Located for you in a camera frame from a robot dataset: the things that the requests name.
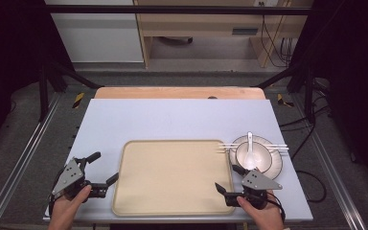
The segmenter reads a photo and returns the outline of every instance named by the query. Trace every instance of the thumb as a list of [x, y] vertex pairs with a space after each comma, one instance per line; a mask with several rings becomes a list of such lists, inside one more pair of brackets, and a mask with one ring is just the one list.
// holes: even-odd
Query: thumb
[[253, 216], [256, 213], [256, 208], [253, 207], [249, 201], [247, 201], [245, 198], [238, 196], [236, 198], [237, 202], [239, 203], [239, 205], [243, 208], [243, 210], [250, 216], [253, 218]]
[[88, 198], [89, 194], [91, 193], [91, 189], [91, 185], [83, 187], [83, 189], [73, 199], [73, 206], [77, 206], [76, 208], [79, 208], [80, 205]]

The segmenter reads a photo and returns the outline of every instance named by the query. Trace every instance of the beige tray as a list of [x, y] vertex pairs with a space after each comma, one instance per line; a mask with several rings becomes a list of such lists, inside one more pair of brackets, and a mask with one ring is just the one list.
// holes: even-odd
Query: beige tray
[[233, 191], [228, 155], [217, 140], [125, 144], [112, 210], [119, 216], [228, 215], [215, 182]]

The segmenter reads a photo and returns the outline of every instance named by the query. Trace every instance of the white cabinet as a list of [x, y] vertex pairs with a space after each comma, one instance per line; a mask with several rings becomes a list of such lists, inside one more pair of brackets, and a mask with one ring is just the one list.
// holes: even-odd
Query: white cabinet
[[[47, 5], [132, 5], [131, 0], [45, 0]], [[134, 13], [52, 13], [72, 62], [143, 62]]]

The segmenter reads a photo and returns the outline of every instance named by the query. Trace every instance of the hand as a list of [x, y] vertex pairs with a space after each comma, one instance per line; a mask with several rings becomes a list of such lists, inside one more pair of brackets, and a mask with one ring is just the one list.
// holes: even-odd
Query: hand
[[[272, 195], [267, 195], [267, 198], [277, 202]], [[267, 206], [263, 210], [256, 209], [253, 207], [245, 198], [238, 196], [237, 201], [243, 210], [252, 217], [256, 225], [258, 225], [260, 230], [283, 230], [283, 221], [280, 215], [280, 210], [277, 206], [271, 203], [267, 203]]]
[[74, 216], [80, 205], [88, 198], [91, 189], [91, 185], [85, 186], [73, 200], [68, 200], [64, 195], [56, 200], [49, 230], [71, 229]]

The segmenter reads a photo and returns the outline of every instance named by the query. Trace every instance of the white tabletop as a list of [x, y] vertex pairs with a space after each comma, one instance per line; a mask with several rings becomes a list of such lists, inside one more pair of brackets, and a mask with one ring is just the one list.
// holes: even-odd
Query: white tabletop
[[[274, 144], [284, 144], [269, 100], [205, 99], [93, 99], [67, 162], [100, 151], [102, 157], [85, 168], [86, 179], [104, 183], [119, 169], [122, 149], [132, 140], [221, 140], [232, 143], [248, 131]], [[289, 156], [275, 179], [283, 190], [274, 191], [286, 212], [286, 221], [312, 220], [310, 207]], [[242, 177], [233, 173], [236, 192]], [[250, 217], [241, 209], [228, 216], [118, 217], [112, 212], [115, 185], [106, 198], [90, 198], [80, 207], [76, 221], [106, 223], [242, 222]]]

